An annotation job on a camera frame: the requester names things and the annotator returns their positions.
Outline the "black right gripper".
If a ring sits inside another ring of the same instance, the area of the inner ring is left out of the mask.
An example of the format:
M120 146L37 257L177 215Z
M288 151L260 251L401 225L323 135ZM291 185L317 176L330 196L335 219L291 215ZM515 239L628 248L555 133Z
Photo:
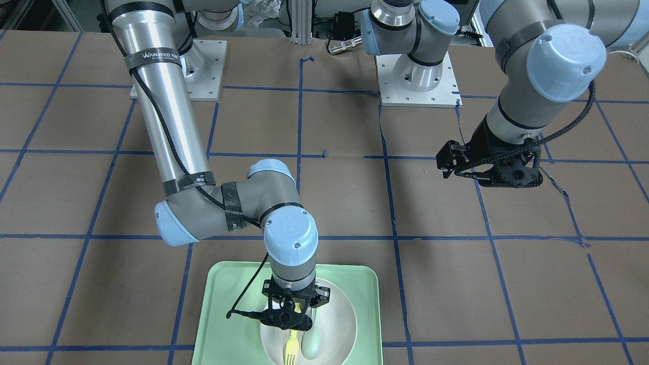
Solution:
M285 301L299 302L302 309L317 309L326 305L331 298L331 289L326 286L320 286L313 280L303 289L284 288L277 284L274 279L264 280L262 294L269 300L283 305Z

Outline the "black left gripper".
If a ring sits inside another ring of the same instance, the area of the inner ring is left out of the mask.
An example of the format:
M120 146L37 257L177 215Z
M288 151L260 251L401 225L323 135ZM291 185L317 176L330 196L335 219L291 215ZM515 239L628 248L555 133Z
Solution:
M469 178L527 178L528 153L519 153L512 157L499 159L492 163L491 169L483 172L460 171L460 166L482 159L489 159L501 153L510 152L519 146L502 141L487 125L484 118L466 144L450 140L436 154L437 168L443 171L444 178L452 173Z

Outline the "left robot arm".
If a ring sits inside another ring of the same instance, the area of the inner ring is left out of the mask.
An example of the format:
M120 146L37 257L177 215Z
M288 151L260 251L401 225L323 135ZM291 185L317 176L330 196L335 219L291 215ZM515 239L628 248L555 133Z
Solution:
M540 146L577 126L594 101L594 79L610 48L647 33L647 1L480 1L485 32L508 77L471 140L436 155L444 178L485 187L536 186ZM446 1L373 1L361 13L369 55L398 55L397 83L438 85L459 13Z

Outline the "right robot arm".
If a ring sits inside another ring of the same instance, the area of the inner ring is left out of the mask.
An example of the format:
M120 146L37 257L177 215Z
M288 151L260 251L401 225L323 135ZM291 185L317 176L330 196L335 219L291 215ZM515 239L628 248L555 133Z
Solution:
M182 10L234 9L195 1L102 1L102 15L135 83L165 199L156 226L171 246L259 227L271 264L269 300L316 308L330 291L317 284L318 231L297 181L276 159L260 160L245 180L219 185L209 170L187 86L189 65L174 36Z

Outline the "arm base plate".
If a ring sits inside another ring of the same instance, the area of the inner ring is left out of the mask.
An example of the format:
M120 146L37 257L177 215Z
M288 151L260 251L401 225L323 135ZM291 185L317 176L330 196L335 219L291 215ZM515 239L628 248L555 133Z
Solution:
M415 64L407 55L375 56L375 61L382 106L462 106L448 53L434 66Z
M181 101L218 101L225 69L225 40L190 40L176 48L169 34L124 38L125 62L133 74L132 94L159 104Z

